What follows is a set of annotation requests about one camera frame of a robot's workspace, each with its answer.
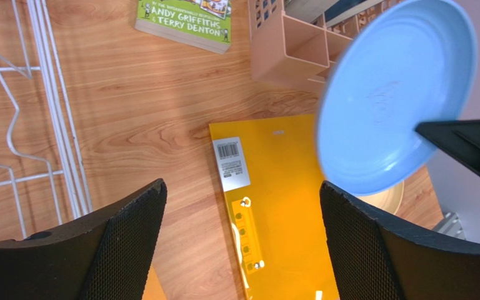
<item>book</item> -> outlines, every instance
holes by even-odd
[[[315,120],[209,125],[246,299],[338,298],[319,204]]]
[[[338,0],[289,0],[284,11],[287,16],[307,23],[314,22]]]
[[[231,45],[229,0],[139,0],[134,27],[223,54]]]
[[[339,0],[325,11],[325,25],[328,28],[332,27],[383,1],[384,0]]]

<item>barcode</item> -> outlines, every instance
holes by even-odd
[[[230,142],[229,144],[217,145],[217,149],[218,149],[218,155],[220,159],[231,158],[239,154],[238,146],[236,146],[235,142]]]

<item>mesh texture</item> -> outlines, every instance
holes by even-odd
[[[160,195],[150,189],[110,219],[80,299],[142,299],[165,204],[162,185]]]
[[[399,300],[399,287],[377,224],[324,184],[321,209],[336,285],[342,300]]]

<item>black plastic holder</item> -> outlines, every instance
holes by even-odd
[[[480,177],[480,120],[422,122],[416,132]]]

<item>pink desk organizer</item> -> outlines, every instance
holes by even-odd
[[[353,37],[401,1],[385,0],[326,28],[323,15],[312,24],[287,16],[283,0],[248,0],[253,80],[320,95]]]

